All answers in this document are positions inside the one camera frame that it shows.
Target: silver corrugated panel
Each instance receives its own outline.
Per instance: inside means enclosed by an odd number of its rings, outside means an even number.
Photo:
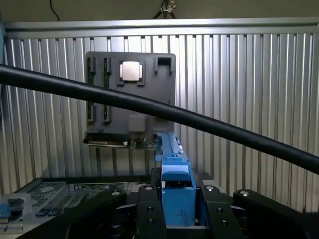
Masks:
[[[84,82],[88,51],[176,55],[179,107],[319,155],[317,18],[7,24],[9,65]],[[7,87],[1,193],[35,177],[150,173],[154,153],[88,148],[85,102]],[[176,124],[192,165],[232,194],[250,188],[317,211],[319,177],[283,160]]]

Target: black hose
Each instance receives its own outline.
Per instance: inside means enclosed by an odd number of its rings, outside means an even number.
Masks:
[[[312,154],[219,120],[144,97],[5,65],[0,66],[0,84],[156,116],[243,144],[319,174],[319,158]]]

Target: gray device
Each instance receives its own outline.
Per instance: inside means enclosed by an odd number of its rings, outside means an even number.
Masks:
[[[175,101],[173,54],[88,52],[88,84],[130,93],[166,104]],[[148,148],[159,132],[173,131],[173,122],[137,112],[87,102],[85,143],[96,146]]]

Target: corrugated metal wall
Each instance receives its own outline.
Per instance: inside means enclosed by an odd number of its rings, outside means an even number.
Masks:
[[[174,53],[177,106],[319,155],[318,27],[225,29],[185,28],[178,35],[172,29],[157,29],[159,35],[142,29],[139,36],[130,29],[112,34],[8,30],[6,61],[84,82],[88,51]],[[15,87],[7,87],[4,95],[1,193],[35,177],[145,174],[155,166],[153,152],[84,145],[83,101]],[[176,124],[175,132],[192,166],[210,173],[227,193],[250,188],[300,211],[318,210],[317,175],[183,125]]]

